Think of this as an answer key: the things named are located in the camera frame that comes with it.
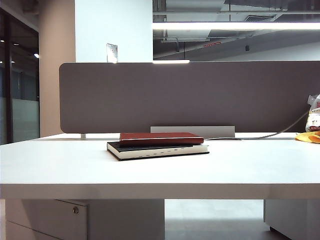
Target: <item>white cabinet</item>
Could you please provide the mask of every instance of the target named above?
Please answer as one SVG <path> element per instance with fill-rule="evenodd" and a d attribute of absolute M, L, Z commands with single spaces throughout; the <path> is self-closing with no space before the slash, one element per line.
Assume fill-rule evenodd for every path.
<path fill-rule="evenodd" d="M 6 240 L 165 238 L 164 199 L 7 199 L 5 210 Z"/>
<path fill-rule="evenodd" d="M 7 223 L 15 223 L 63 240 L 87 239 L 85 204 L 60 200 L 10 199 L 6 201 L 5 209 Z"/>
<path fill-rule="evenodd" d="M 7 221 L 6 240 L 59 240 L 58 238 Z"/>
<path fill-rule="evenodd" d="M 267 199 L 264 221 L 292 240 L 320 239 L 319 199 Z"/>

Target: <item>yellow cloth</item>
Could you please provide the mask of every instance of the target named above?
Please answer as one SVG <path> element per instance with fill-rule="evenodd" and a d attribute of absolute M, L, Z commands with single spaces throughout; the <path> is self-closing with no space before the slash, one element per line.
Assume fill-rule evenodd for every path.
<path fill-rule="evenodd" d="M 303 142 L 320 144 L 320 131 L 299 133 L 295 139 Z"/>

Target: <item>gray divider panel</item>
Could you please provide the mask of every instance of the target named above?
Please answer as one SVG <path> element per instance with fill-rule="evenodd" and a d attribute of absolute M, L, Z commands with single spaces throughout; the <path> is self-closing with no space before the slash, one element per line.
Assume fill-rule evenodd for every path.
<path fill-rule="evenodd" d="M 320 92 L 320 61 L 64 63 L 59 71 L 65 133 L 229 125 L 277 132 Z M 305 122 L 290 132 L 304 131 Z"/>

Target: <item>cable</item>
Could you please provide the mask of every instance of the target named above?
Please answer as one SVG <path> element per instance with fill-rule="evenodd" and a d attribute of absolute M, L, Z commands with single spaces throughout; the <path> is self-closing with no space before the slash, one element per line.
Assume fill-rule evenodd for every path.
<path fill-rule="evenodd" d="M 290 128 L 292 128 L 294 125 L 296 125 L 302 118 L 304 118 L 307 114 L 309 113 L 309 110 L 307 112 L 305 112 L 301 117 L 299 117 L 294 123 L 292 123 L 290 126 L 288 126 L 286 129 L 279 131 L 277 133 L 273 133 L 270 135 L 266 135 L 266 136 L 258 136 L 258 137 L 212 137 L 212 138 L 208 138 L 205 140 L 259 140 L 259 139 L 266 139 L 278 134 L 282 134 L 285 131 L 289 130 Z"/>

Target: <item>white desk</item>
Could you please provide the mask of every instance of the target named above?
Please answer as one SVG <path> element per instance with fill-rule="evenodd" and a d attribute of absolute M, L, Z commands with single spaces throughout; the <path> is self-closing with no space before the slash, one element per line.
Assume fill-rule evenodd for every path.
<path fill-rule="evenodd" d="M 0 197 L 320 199 L 317 144 L 206 141 L 210 154 L 117 161 L 106 140 L 79 138 L 61 134 L 1 146 Z"/>

